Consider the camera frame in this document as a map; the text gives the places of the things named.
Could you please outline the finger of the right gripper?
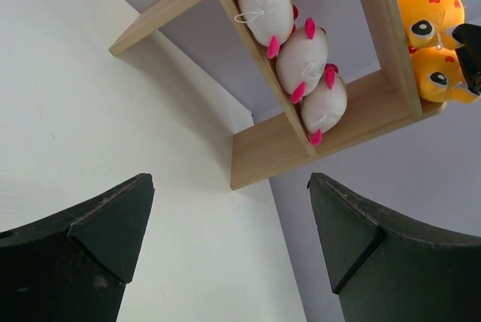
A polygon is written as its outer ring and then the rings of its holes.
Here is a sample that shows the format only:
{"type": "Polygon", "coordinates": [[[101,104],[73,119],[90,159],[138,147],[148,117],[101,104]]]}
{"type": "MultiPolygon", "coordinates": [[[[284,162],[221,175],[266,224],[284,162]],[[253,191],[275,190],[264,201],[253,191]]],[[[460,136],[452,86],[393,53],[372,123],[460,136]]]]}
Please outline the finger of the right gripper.
{"type": "Polygon", "coordinates": [[[455,27],[452,36],[461,45],[455,52],[468,89],[480,96],[480,26],[462,23],[455,27]]]}

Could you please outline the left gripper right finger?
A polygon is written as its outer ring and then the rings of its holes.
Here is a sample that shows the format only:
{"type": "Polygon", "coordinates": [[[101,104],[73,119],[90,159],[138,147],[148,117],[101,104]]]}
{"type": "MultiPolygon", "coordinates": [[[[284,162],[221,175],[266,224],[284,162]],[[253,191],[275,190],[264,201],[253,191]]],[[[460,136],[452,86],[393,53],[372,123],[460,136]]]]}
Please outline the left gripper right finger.
{"type": "Polygon", "coordinates": [[[432,226],[322,173],[308,188],[347,321],[478,321],[480,239],[432,226]]]}

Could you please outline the wooden two-tier shelf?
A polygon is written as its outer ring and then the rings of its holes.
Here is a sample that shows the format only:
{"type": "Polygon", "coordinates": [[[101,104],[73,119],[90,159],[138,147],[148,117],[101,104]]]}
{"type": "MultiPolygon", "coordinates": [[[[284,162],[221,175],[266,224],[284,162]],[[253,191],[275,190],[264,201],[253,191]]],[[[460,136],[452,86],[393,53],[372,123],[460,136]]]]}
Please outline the wooden two-tier shelf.
{"type": "MultiPolygon", "coordinates": [[[[202,0],[159,0],[111,45],[119,55],[202,0]]],[[[360,0],[380,69],[347,86],[348,105],[340,122],[318,146],[307,137],[296,107],[279,85],[264,50],[246,26],[236,31],[274,92],[283,112],[234,135],[231,161],[233,190],[296,169],[324,156],[417,123],[443,111],[444,105],[419,98],[396,0],[360,0]]],[[[234,16],[234,0],[219,0],[234,16]]]]}

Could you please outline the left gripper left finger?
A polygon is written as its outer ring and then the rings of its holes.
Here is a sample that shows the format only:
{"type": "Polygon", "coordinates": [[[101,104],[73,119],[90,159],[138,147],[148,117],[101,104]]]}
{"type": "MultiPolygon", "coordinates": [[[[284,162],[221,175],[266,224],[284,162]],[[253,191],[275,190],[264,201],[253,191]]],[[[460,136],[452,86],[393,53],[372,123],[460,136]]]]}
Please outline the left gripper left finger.
{"type": "Polygon", "coordinates": [[[139,174],[1,233],[3,321],[115,321],[134,276],[155,189],[139,174]]]}

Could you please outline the white pink plush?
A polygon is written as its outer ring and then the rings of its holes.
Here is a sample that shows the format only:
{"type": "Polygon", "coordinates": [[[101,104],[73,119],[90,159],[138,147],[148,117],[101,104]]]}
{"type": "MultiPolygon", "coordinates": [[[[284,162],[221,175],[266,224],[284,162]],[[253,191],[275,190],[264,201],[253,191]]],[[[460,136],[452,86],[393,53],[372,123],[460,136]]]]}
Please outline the white pink plush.
{"type": "Polygon", "coordinates": [[[237,6],[240,13],[234,20],[247,25],[268,59],[276,58],[294,29],[292,0],[237,0],[237,6]]]}
{"type": "Polygon", "coordinates": [[[317,86],[301,103],[301,119],[313,146],[319,145],[323,135],[339,123],[346,107],[346,84],[338,67],[328,63],[317,86]]]}
{"type": "Polygon", "coordinates": [[[313,18],[296,29],[280,50],[276,61],[278,81],[292,104],[313,92],[328,58],[325,30],[313,18]]]}

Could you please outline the orange bear plush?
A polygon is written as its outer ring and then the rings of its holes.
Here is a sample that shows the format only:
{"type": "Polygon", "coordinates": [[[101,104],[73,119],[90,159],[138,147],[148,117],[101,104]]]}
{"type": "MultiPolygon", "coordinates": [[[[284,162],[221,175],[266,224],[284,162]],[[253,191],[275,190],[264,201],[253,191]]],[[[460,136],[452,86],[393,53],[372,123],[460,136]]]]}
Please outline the orange bear plush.
{"type": "Polygon", "coordinates": [[[468,89],[455,51],[428,47],[412,53],[410,59],[421,99],[463,104],[479,100],[468,89]]]}
{"type": "Polygon", "coordinates": [[[397,0],[411,54],[433,47],[455,50],[462,46],[453,32],[464,23],[461,0],[397,0]]]}

